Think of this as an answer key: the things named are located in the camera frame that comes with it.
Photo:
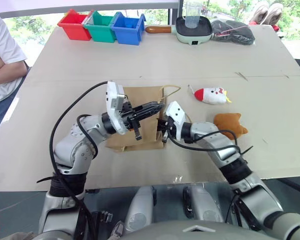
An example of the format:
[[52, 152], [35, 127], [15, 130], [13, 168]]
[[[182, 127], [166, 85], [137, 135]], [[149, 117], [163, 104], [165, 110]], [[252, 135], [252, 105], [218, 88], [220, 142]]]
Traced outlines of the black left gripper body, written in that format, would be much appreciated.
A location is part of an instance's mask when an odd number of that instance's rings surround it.
[[135, 118], [134, 115], [136, 115], [137, 112], [141, 111], [142, 109], [143, 109], [142, 105], [133, 107], [130, 101], [126, 101], [123, 103], [120, 116], [123, 120], [125, 127], [129, 131], [134, 129], [131, 119], [134, 119]]

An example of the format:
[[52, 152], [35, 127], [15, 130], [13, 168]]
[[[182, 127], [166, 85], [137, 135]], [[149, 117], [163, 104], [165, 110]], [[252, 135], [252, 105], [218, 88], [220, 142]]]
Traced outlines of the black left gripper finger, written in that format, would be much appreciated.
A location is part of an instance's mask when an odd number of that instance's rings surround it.
[[131, 125], [132, 125], [133, 131], [134, 131], [134, 133], [135, 133], [135, 139], [136, 139], [137, 141], [141, 140], [141, 139], [142, 139], [142, 136], [141, 136], [140, 131], [139, 131], [139, 127], [140, 127], [139, 121], [133, 119], [133, 120], [131, 120]]

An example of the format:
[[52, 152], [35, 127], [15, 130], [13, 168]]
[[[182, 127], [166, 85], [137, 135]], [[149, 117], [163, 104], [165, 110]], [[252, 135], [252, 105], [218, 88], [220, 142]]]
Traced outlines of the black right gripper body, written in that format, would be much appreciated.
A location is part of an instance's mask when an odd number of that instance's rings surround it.
[[172, 118], [168, 118], [167, 120], [163, 120], [163, 131], [169, 131], [172, 137], [176, 136], [176, 126], [174, 125], [174, 121]]

